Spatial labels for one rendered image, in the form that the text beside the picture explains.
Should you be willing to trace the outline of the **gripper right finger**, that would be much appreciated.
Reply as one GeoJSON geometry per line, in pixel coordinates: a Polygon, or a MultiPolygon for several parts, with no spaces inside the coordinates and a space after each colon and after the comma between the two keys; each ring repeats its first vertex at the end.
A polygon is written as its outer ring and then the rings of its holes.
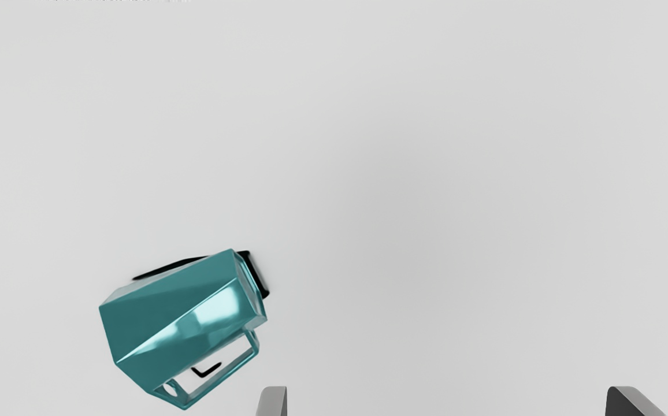
{"type": "Polygon", "coordinates": [[[630,385],[609,387],[604,416],[666,416],[640,390],[630,385]]]}

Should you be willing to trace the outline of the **teal faceted mug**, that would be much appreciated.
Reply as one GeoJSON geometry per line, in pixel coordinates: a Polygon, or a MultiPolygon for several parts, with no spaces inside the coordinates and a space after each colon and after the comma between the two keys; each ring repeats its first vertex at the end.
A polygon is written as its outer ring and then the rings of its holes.
{"type": "Polygon", "coordinates": [[[257,357],[268,295],[250,251],[229,248],[140,274],[99,313],[117,368],[186,410],[257,357]]]}

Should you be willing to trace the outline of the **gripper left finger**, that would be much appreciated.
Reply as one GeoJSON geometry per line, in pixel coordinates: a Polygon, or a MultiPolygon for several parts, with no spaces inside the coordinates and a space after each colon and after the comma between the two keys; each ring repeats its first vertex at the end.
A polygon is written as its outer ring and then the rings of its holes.
{"type": "Polygon", "coordinates": [[[288,416],[287,395],[285,385],[271,385],[262,390],[255,416],[288,416]]]}

